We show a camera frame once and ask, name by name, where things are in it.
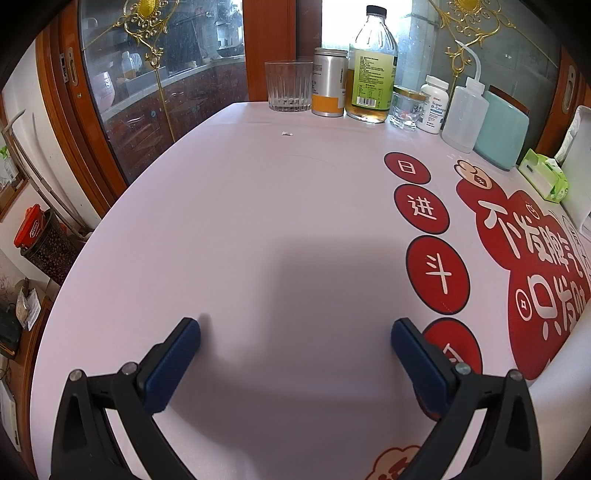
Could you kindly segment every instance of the curved nozzle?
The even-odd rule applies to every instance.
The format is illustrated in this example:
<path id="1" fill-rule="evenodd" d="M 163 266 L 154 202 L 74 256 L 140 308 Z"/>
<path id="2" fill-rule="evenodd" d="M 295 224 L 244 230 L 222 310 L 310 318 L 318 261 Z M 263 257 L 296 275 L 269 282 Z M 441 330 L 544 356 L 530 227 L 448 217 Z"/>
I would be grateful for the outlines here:
<path id="1" fill-rule="evenodd" d="M 465 48 L 468 53 L 470 55 L 472 55 L 474 57 L 474 59 L 476 60 L 476 75 L 474 75 L 474 79 L 477 82 L 480 82 L 480 71 L 482 70 L 481 66 L 480 66 L 480 59 L 478 58 L 478 55 L 476 55 L 476 53 L 474 53 L 474 50 L 472 50 L 470 47 L 467 47 L 466 45 L 464 45 L 461 41 L 456 40 L 456 43 L 458 45 L 460 45 L 462 48 Z"/>

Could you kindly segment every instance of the black bottle cap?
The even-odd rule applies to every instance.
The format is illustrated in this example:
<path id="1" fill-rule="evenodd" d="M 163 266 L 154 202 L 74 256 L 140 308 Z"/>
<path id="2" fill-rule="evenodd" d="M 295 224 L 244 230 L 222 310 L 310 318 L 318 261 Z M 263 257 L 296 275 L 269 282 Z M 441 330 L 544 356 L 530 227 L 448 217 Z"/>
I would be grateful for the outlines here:
<path id="1" fill-rule="evenodd" d="M 388 13 L 388 10 L 386 10 L 384 7 L 368 5 L 366 12 L 367 15 L 381 15 L 382 17 L 385 17 Z"/>

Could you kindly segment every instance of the glass tumbler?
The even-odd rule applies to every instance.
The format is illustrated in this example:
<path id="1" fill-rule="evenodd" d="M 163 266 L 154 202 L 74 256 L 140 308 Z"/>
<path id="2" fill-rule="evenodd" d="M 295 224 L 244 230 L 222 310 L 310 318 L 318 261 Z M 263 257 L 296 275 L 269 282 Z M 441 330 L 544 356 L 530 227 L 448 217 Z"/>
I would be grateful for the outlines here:
<path id="1" fill-rule="evenodd" d="M 312 108 L 312 60 L 266 61 L 269 108 L 304 112 Z"/>
<path id="2" fill-rule="evenodd" d="M 390 123 L 403 130 L 416 130 L 417 120 L 421 115 L 425 100 L 427 100 L 427 96 L 424 93 L 395 85 Z"/>

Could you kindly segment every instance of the barcode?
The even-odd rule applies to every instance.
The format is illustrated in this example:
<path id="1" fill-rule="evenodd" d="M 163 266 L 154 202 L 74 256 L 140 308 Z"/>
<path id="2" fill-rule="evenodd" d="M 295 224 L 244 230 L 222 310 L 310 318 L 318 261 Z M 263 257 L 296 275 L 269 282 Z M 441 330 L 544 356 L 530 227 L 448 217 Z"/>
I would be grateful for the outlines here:
<path id="1" fill-rule="evenodd" d="M 376 100 L 373 100 L 371 98 L 357 97 L 357 105 L 366 105 L 366 106 L 375 107 L 375 104 L 376 104 Z"/>

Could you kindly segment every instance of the dark green bag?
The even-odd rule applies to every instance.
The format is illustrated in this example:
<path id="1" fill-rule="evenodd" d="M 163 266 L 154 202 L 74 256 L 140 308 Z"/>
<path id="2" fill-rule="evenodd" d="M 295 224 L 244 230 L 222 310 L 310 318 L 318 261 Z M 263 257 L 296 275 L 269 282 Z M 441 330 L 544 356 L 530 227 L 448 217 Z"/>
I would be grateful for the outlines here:
<path id="1" fill-rule="evenodd" d="M 0 355 L 14 360 L 21 341 L 22 327 L 14 309 L 7 312 L 0 308 Z"/>

